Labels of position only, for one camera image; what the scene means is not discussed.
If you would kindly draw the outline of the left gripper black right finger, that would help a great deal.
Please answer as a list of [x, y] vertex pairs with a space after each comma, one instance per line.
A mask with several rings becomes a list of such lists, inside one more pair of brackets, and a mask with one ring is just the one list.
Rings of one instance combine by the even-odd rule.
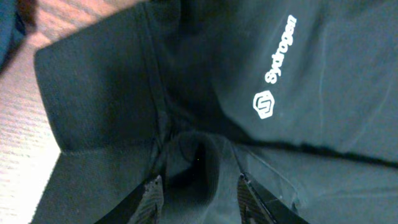
[[308, 224], [248, 173], [239, 176], [237, 190], [242, 224]]

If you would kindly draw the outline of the black polo shirt white logo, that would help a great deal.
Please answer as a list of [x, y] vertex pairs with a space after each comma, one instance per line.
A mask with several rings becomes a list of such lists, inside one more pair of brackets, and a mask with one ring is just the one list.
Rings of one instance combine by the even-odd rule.
[[34, 223], [158, 175], [159, 223], [241, 223], [242, 173], [308, 223], [397, 222], [396, 1], [144, 1], [34, 65], [61, 150]]

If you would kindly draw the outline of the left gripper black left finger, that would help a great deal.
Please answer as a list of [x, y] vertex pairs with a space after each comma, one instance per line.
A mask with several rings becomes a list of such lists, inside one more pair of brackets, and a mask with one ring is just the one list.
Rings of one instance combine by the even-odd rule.
[[162, 177], [139, 184], [96, 224], [157, 224], [164, 204]]

